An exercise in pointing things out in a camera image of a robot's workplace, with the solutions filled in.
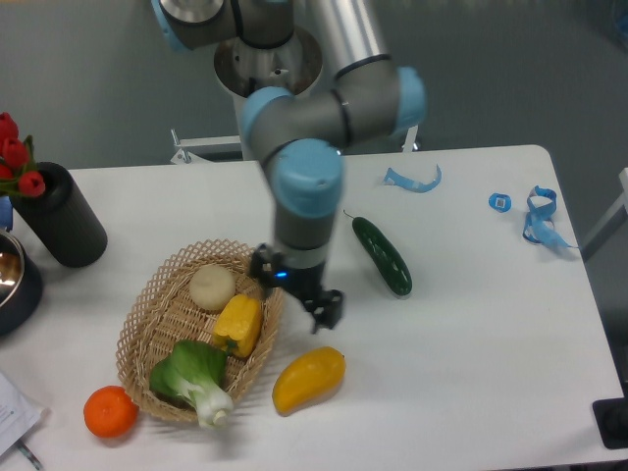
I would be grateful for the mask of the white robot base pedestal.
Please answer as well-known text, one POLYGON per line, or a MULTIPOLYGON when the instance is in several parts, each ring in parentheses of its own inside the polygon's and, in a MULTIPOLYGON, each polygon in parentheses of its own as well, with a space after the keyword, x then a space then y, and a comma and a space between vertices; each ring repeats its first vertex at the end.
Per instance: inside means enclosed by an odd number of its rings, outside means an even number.
POLYGON ((214 55, 216 76, 234 103, 236 122, 248 96, 275 86, 298 97, 309 95, 323 70, 321 47, 306 29, 297 26, 285 44, 274 49, 256 49, 240 38, 219 44, 214 55))

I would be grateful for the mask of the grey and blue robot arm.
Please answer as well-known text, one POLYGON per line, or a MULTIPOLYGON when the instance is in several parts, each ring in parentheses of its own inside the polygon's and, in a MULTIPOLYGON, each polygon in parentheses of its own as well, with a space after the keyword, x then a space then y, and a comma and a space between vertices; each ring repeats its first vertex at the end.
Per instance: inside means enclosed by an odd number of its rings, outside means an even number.
POLYGON ((368 1, 311 2, 317 36, 296 25, 290 1, 152 8, 173 47, 216 46, 216 75, 241 101, 243 155, 260 164, 276 205, 274 239, 254 251, 250 276, 296 298, 316 328, 333 328, 343 295, 322 278, 342 194, 341 154, 419 125, 427 112, 422 80, 393 63, 368 1))

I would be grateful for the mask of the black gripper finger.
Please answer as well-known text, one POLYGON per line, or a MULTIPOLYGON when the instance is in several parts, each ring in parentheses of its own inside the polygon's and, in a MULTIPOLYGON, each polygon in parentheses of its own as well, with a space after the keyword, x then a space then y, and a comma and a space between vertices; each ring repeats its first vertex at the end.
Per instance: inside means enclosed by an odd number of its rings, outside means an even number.
POLYGON ((282 286, 282 254, 268 244, 260 244, 252 252, 248 273, 261 287, 263 298, 268 298, 275 288, 282 286))
POLYGON ((333 330, 336 327, 342 318, 343 302, 344 293, 337 289, 322 290, 313 299, 302 302, 313 319, 313 335, 321 329, 333 330))

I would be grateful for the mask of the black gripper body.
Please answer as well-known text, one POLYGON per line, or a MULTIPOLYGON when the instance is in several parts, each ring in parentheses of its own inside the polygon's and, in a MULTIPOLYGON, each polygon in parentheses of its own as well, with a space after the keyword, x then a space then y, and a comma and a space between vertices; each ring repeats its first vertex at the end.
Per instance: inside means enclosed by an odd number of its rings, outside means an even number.
POLYGON ((267 289, 283 289, 298 299, 305 310, 322 308, 325 301, 322 278, 326 248, 269 247, 268 251, 267 289))

